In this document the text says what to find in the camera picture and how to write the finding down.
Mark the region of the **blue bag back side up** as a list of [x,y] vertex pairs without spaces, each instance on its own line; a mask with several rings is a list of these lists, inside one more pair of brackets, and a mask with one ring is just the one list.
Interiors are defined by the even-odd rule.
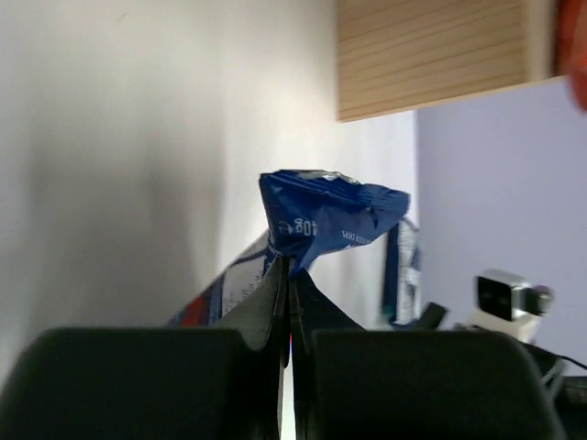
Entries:
[[392,327],[409,326],[421,314],[419,229],[408,218],[387,234],[382,315]]

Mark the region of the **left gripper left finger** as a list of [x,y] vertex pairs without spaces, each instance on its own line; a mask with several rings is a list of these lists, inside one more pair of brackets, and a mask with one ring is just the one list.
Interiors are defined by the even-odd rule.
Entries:
[[56,328],[18,357],[4,439],[276,439],[288,265],[210,326]]

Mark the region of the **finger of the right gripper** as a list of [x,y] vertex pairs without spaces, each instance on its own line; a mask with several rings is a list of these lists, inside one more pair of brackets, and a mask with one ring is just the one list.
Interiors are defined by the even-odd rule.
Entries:
[[436,302],[428,302],[415,321],[415,330],[436,330],[444,320],[448,309]]

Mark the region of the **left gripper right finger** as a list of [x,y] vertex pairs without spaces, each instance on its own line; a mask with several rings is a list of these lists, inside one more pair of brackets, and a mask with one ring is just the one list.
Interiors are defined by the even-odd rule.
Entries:
[[300,439],[562,439],[536,361],[487,331],[368,331],[301,273],[288,284]]

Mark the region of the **blue Burts bag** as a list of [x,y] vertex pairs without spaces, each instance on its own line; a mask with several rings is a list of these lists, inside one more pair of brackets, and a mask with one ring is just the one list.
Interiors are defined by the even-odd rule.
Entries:
[[211,325],[244,301],[279,257],[289,275],[320,256],[369,245],[398,226],[408,193],[361,183],[337,171],[262,173],[259,188],[268,229],[170,320],[173,326]]

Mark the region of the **cassava chips bag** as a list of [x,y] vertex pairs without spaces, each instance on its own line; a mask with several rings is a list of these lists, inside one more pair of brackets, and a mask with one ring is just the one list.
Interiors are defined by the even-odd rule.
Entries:
[[556,73],[565,76],[575,104],[586,112],[586,0],[558,1]]

